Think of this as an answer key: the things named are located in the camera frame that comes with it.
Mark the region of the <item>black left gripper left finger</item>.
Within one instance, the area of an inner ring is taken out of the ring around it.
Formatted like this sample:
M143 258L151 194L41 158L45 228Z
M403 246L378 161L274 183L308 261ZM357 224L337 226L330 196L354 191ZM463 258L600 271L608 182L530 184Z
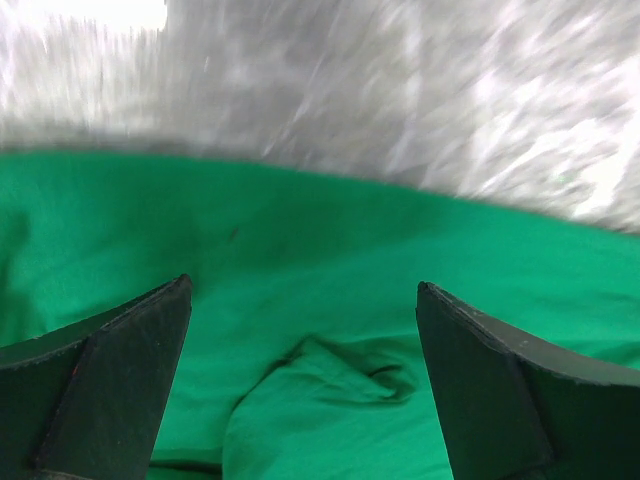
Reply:
M143 479L191 317L192 282L1 350L4 479Z

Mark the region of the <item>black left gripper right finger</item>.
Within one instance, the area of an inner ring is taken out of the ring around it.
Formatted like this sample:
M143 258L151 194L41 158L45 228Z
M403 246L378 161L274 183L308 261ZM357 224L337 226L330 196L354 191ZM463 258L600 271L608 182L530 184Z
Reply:
M639 372L559 347L422 282L416 320L456 479L639 476Z

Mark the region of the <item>green t-shirt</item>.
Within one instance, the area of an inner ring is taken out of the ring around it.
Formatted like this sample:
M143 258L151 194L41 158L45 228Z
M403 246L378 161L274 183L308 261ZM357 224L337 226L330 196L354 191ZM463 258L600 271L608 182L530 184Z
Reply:
M422 281L639 364L632 236L246 163L3 157L3 344L182 274L192 317L152 479L449 478L415 319Z

